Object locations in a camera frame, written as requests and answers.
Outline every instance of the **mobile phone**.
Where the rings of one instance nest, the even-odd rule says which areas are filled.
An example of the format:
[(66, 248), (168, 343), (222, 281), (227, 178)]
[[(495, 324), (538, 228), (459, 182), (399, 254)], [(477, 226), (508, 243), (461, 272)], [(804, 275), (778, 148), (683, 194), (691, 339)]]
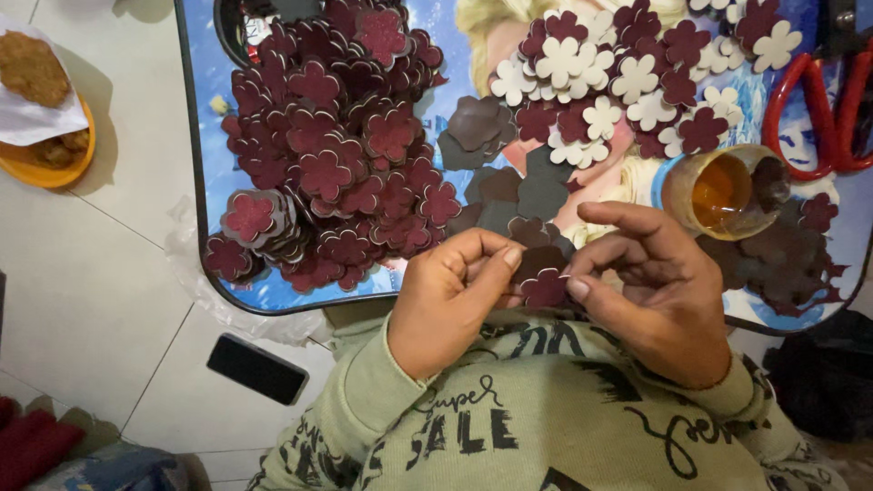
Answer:
[(282, 404), (297, 402), (306, 370), (230, 334), (222, 334), (206, 366)]

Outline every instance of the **right hand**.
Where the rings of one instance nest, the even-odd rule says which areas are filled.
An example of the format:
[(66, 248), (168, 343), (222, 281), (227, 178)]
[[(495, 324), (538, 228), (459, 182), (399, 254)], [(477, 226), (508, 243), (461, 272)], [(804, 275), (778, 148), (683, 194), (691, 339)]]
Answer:
[[(579, 217), (615, 225), (567, 267), (567, 291), (649, 370), (687, 388), (718, 384), (731, 366), (721, 271), (682, 226), (637, 204), (584, 203)], [(614, 269), (623, 294), (599, 280)]]

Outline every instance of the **fingernail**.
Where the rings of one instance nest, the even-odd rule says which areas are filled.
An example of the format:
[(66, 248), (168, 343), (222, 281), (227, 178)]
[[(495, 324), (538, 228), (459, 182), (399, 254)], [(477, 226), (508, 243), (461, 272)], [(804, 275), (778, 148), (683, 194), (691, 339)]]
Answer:
[(576, 278), (570, 278), (567, 281), (567, 291), (569, 291), (576, 300), (583, 301), (585, 300), (585, 297), (588, 296), (588, 292), (591, 291), (591, 287)]
[(521, 262), (521, 250), (511, 247), (503, 254), (503, 261), (505, 261), (509, 267), (515, 269), (515, 267)]

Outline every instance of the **left hand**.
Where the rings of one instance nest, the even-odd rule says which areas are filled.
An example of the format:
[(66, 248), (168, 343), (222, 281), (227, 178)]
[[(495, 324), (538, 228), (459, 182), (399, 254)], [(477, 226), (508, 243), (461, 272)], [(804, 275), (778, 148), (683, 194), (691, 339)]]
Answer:
[(449, 367), (493, 308), (521, 304), (511, 279), (523, 249), (473, 228), (409, 260), (388, 322), (388, 348), (407, 375), (420, 380)]

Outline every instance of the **sweatshirt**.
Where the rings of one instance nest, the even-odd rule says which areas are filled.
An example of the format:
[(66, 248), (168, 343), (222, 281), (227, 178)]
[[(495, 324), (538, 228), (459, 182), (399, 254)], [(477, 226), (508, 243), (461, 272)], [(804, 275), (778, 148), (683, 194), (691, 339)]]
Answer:
[(324, 391), (248, 489), (848, 491), (748, 357), (702, 391), (580, 315), (492, 313), (451, 367), (408, 377), (388, 318), (335, 333)]

